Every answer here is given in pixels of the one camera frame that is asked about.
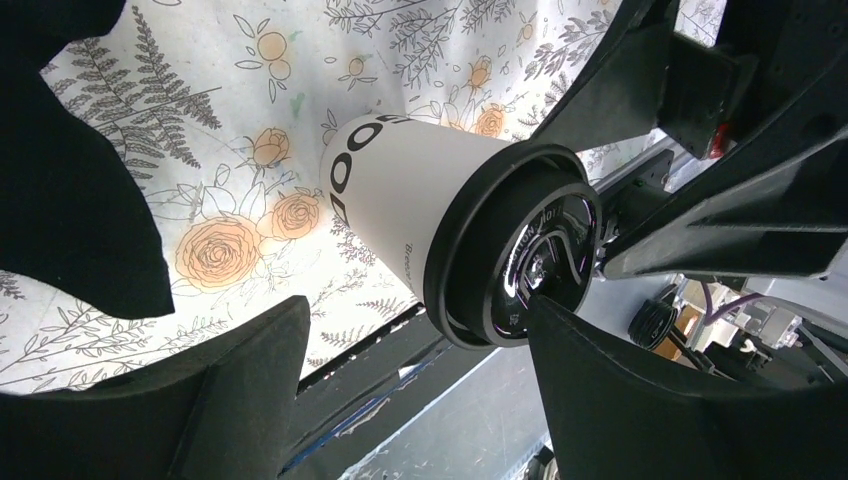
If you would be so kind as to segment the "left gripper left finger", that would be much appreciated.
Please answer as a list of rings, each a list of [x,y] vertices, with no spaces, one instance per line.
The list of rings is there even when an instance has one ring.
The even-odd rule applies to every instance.
[[[1,398],[5,479],[274,479],[310,329],[293,296],[85,390]]]

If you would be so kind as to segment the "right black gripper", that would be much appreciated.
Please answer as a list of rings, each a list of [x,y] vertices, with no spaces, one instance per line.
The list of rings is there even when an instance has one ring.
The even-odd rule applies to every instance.
[[[673,37],[678,9],[624,1],[531,139],[585,151],[649,133],[659,112],[680,146],[716,158],[847,44],[844,1],[729,1],[711,47]],[[846,249],[847,129],[769,129],[621,234],[603,272],[813,278]]]

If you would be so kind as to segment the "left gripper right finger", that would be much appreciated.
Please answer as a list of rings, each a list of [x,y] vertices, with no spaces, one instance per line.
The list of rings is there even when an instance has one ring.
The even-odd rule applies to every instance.
[[[553,300],[529,347],[565,479],[843,479],[845,383],[786,390],[668,361]]]

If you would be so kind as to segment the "black plastic cup lid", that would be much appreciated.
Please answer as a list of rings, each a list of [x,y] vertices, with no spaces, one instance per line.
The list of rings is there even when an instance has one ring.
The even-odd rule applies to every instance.
[[[477,350],[527,342],[529,300],[581,305],[596,258],[600,199],[577,155],[508,144],[460,173],[439,208],[422,277],[434,327]]]

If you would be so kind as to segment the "white paper coffee cup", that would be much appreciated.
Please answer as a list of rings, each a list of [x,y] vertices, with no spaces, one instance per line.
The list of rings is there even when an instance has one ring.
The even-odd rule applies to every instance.
[[[471,175],[507,145],[400,115],[365,115],[328,142],[320,185],[336,216],[422,299],[444,214]]]

